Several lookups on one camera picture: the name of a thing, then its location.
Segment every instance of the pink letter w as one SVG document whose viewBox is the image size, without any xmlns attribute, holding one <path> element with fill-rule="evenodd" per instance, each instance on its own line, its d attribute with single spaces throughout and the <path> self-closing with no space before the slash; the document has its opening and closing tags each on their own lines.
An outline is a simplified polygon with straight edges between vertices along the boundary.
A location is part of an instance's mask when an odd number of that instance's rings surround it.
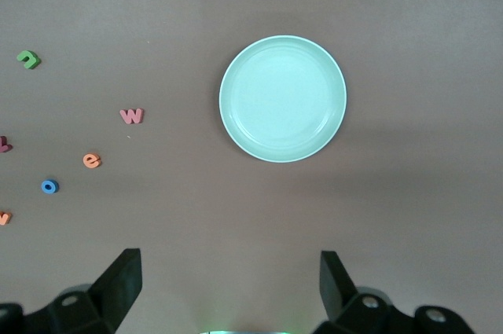
<svg viewBox="0 0 503 334">
<path fill-rule="evenodd" d="M 141 121 L 143 120 L 143 109 L 137 108 L 135 111 L 130 108 L 127 110 L 127 112 L 126 110 L 121 110 L 120 116 L 123 117 L 124 122 L 126 122 L 127 124 L 131 124 L 132 122 L 141 123 Z"/>
</svg>

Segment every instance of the orange letter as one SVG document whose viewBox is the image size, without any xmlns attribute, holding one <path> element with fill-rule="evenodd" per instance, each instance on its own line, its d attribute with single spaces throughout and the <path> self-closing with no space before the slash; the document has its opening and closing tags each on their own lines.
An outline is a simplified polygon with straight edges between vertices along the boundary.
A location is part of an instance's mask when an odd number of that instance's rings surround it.
<svg viewBox="0 0 503 334">
<path fill-rule="evenodd" d="M 90 169 L 94 169 L 95 167 L 99 167 L 101 165 L 100 156 L 96 153 L 87 153 L 83 158 L 84 165 L 86 165 Z"/>
<path fill-rule="evenodd" d="M 12 217 L 13 214 L 10 214 L 9 212 L 1 212 L 0 211 L 0 226 L 4 226 L 10 221 L 10 218 Z"/>
</svg>

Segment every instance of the metal bolt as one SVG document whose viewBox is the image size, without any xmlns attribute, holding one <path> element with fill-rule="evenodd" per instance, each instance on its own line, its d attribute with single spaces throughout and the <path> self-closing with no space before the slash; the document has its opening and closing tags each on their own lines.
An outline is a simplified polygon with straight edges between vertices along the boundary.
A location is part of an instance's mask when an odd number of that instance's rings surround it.
<svg viewBox="0 0 503 334">
<path fill-rule="evenodd" d="M 365 305 L 367 308 L 377 308 L 379 306 L 379 302 L 375 297 L 372 296 L 365 296 L 362 300 L 363 305 Z"/>
<path fill-rule="evenodd" d="M 440 310 L 428 309 L 426 311 L 426 315 L 428 316 L 428 318 L 430 320 L 435 321 L 435 322 L 445 322 L 445 321 L 447 321 L 446 320 L 446 316 L 444 316 L 443 313 Z"/>
<path fill-rule="evenodd" d="M 61 302 L 62 306 L 75 304 L 79 298 L 77 296 L 69 296 Z"/>
</svg>

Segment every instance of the plate rim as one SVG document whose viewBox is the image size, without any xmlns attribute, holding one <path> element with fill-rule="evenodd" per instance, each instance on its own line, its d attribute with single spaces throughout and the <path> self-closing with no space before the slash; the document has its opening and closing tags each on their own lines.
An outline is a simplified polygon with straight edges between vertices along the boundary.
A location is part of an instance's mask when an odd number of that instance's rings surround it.
<svg viewBox="0 0 503 334">
<path fill-rule="evenodd" d="M 257 47 L 258 44 L 260 43 L 263 43 L 263 42 L 266 42 L 266 41 L 270 41 L 272 39 L 295 39 L 295 40 L 298 40 L 298 41 L 301 41 L 301 42 L 305 42 L 305 43 L 308 43 L 308 44 L 311 44 L 312 46 L 316 47 L 317 49 L 319 49 L 322 53 L 324 53 L 328 58 L 329 60 L 333 63 L 333 65 L 336 67 L 337 71 L 339 72 L 339 75 L 340 75 L 340 78 L 341 78 L 341 82 L 342 82 L 342 86 L 343 86 L 343 107 L 342 107 L 342 112 L 341 112 L 341 115 L 340 115 L 340 119 L 337 123 L 336 126 L 334 126 L 334 130 L 332 131 L 331 135 L 327 138 L 326 141 L 323 142 L 322 145 L 318 146 L 318 147 L 315 147 L 316 149 L 313 150 L 312 152 L 309 152 L 307 153 L 306 155 L 302 155 L 301 157 L 296 157 L 296 158 L 290 158 L 288 160 L 276 160 L 274 158 L 266 158 L 266 157 L 263 157 L 263 156 L 260 156 L 260 155 L 257 155 L 255 153 L 253 153 L 252 151 L 246 149 L 234 136 L 233 136 L 233 133 L 231 130 L 229 130 L 228 126 L 227 126 L 227 123 L 226 123 L 226 120 L 224 118 L 224 113 L 223 113 L 223 110 L 222 110 L 222 92 L 224 91 L 224 86 L 228 85 L 228 83 L 226 84 L 226 78 L 227 78 L 227 75 L 229 74 L 229 71 L 232 69 L 232 67 L 234 66 L 234 64 L 237 63 L 237 61 L 240 59 L 240 57 L 244 54 L 244 53 L 247 53 L 249 49 L 251 48 L 254 48 L 254 47 Z M 226 129 L 226 132 L 227 134 L 230 136 L 230 138 L 233 140 L 233 142 L 239 147 L 241 148 L 242 150 L 244 150 L 248 155 L 250 156 L 253 156 L 259 160 L 263 160 L 263 161 L 267 161 L 267 162 L 271 162 L 271 163 L 293 163 L 293 162 L 296 162 L 296 161 L 300 161 L 300 160 L 304 160 L 308 157 L 311 157 L 312 155 L 314 155 L 315 153 L 318 153 L 320 152 L 337 134 L 337 132 L 339 131 L 340 129 L 340 126 L 342 125 L 342 122 L 343 122 L 343 119 L 344 119 L 344 116 L 346 114 L 346 108 L 347 108 L 347 88 L 346 88 L 346 80 L 344 78 L 344 75 L 342 73 L 342 71 L 340 70 L 340 67 L 339 65 L 337 64 L 337 61 L 335 60 L 335 58 L 327 51 L 325 50 L 323 47 L 321 47 L 320 45 L 318 45 L 316 42 L 313 42 L 311 41 L 310 39 L 306 39 L 304 37 L 300 37 L 298 35 L 272 35 L 272 36 L 269 36 L 269 37 L 265 37 L 265 38 L 262 38 L 262 39 L 259 39 L 251 44 L 249 44 L 248 46 L 246 46 L 245 48 L 243 48 L 234 58 L 233 60 L 230 62 L 229 66 L 227 67 L 226 69 L 226 72 L 224 73 L 223 77 L 222 77 L 222 81 L 220 83 L 220 90 L 218 92 L 218 108 L 219 108 L 219 111 L 220 111 L 220 119 L 222 120 L 222 123 L 223 123 L 223 126 L 225 127 Z"/>
</svg>

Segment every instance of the plate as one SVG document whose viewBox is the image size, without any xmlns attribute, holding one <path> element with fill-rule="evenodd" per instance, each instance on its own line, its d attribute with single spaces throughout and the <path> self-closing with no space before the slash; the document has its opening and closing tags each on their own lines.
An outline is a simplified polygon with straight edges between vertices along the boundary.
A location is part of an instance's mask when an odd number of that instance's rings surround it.
<svg viewBox="0 0 503 334">
<path fill-rule="evenodd" d="M 274 163 L 309 157 L 336 134 L 346 84 L 318 44 L 294 35 L 261 39 L 241 51 L 220 86 L 220 115 L 245 152 Z"/>
</svg>

